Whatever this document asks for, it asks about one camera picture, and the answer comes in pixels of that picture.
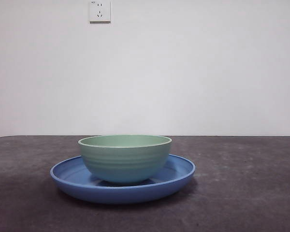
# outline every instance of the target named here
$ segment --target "ridged bowl exterior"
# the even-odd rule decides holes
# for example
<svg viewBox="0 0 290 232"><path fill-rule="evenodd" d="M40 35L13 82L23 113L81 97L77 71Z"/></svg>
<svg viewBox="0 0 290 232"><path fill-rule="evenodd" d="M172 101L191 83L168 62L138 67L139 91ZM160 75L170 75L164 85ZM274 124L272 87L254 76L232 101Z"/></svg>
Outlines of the ridged bowl exterior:
<svg viewBox="0 0 290 232"><path fill-rule="evenodd" d="M109 182L127 184L150 178L168 158L171 143L146 147L90 147L80 145L85 166Z"/></svg>

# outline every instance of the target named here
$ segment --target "tabletop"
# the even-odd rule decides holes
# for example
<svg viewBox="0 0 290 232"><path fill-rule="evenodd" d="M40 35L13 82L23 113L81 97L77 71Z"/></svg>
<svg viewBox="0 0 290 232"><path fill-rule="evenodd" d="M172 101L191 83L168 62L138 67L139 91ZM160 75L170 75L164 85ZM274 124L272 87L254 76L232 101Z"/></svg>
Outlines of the tabletop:
<svg viewBox="0 0 290 232"><path fill-rule="evenodd" d="M179 192L147 203L74 199L50 177L87 136L0 138L0 232L290 231L290 137L170 136L197 166Z"/></svg>

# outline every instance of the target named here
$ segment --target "green bowl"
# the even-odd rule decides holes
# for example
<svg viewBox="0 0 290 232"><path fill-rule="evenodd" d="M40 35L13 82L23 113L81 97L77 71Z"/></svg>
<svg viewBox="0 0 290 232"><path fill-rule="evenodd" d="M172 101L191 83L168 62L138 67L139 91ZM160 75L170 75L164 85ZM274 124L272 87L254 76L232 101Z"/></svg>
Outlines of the green bowl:
<svg viewBox="0 0 290 232"><path fill-rule="evenodd" d="M85 166L95 176L118 184L153 176L168 158L172 139L153 135L105 135L78 141Z"/></svg>

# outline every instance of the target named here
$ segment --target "plate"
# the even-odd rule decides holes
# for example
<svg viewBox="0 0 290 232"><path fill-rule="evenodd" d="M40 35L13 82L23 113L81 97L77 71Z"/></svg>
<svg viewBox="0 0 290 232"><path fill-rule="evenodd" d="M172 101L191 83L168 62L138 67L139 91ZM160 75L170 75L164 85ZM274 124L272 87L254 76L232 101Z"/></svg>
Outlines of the plate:
<svg viewBox="0 0 290 232"><path fill-rule="evenodd" d="M179 191L192 178L195 165L169 154L152 178L133 186L117 186L98 179L85 167L81 156L64 160L50 170L56 185L80 200L104 204L128 204L156 200Z"/></svg>

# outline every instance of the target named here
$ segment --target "electrical outlet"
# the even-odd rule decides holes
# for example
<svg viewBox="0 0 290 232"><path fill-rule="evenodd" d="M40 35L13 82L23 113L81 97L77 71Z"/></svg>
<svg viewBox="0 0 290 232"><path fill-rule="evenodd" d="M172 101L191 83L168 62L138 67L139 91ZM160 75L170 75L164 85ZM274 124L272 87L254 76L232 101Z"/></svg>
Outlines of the electrical outlet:
<svg viewBox="0 0 290 232"><path fill-rule="evenodd" d="M92 0L89 3L89 21L111 22L111 0Z"/></svg>

